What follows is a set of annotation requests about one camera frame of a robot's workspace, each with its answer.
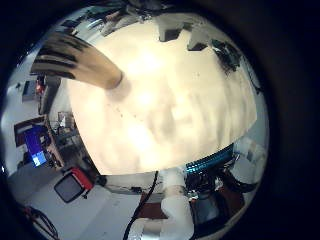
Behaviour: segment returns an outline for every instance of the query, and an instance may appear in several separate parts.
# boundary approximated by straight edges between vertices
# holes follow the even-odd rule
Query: chair
[[[88,193],[93,188],[92,182],[79,168],[72,167],[66,172],[68,173],[54,186],[54,190],[59,197],[65,203],[69,203],[86,191],[82,197],[87,199]]]

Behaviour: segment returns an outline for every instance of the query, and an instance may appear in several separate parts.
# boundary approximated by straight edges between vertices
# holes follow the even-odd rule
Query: black cable
[[[155,186],[158,186],[158,185],[161,184],[161,183],[162,183],[162,182],[157,182]],[[141,190],[145,191],[145,190],[149,190],[149,189],[151,189],[151,188],[152,188],[152,186],[151,186],[151,187],[148,187],[148,188],[142,188]]]
[[[53,225],[53,223],[49,220],[49,218],[40,210],[35,209],[31,206],[25,207],[21,204],[18,204],[21,208],[21,210],[25,213],[25,215],[38,227],[40,227],[44,232],[46,232],[51,238],[54,240],[59,240],[58,231]],[[40,218],[46,228],[37,220],[37,218]]]
[[[252,80],[252,75],[251,75],[251,73],[250,73],[247,60],[246,60],[244,57],[243,57],[243,61],[244,61],[245,64],[246,64],[246,67],[247,67],[247,70],[248,70],[248,75],[249,75],[251,84],[252,84],[253,88],[256,90],[257,95],[259,95],[260,92],[263,92],[263,89],[262,89],[261,87],[258,87],[258,86],[253,82],[253,80]]]
[[[156,182],[157,182],[157,179],[158,179],[158,171],[156,171],[155,175],[154,175],[154,179],[153,179],[153,183],[152,183],[152,186],[151,186],[151,189],[150,191],[148,192],[147,196],[141,201],[141,203],[138,205],[138,207],[136,208],[136,210],[134,211],[132,217],[131,217],[131,220],[129,222],[129,224],[127,225],[127,228],[124,232],[124,235],[123,235],[123,240],[127,240],[128,239],[128,236],[129,236],[129,232],[130,232],[130,228],[133,224],[133,222],[138,218],[138,215],[142,209],[142,207],[144,206],[144,204],[149,200],[155,186],[156,186]]]

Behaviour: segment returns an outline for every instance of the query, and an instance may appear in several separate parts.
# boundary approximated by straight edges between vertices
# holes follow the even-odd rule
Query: computer monitor
[[[45,134],[47,129],[44,126],[34,125],[24,132],[25,143],[32,161],[36,167],[45,163],[46,157],[41,145],[41,135]]]
[[[45,163],[47,161],[43,151],[38,152],[36,154],[33,154],[32,161],[36,167],[40,166],[41,164]]]

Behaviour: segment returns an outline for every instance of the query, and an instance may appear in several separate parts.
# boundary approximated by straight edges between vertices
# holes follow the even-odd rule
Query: fisheye lens view
[[[264,89],[235,39],[158,0],[52,25],[9,76],[0,128],[10,192],[54,240],[220,239],[269,148]]]

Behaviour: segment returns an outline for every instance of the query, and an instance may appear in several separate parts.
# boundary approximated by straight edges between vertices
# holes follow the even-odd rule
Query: red object
[[[71,172],[84,189],[90,190],[93,188],[91,181],[79,168],[74,167],[71,169]]]

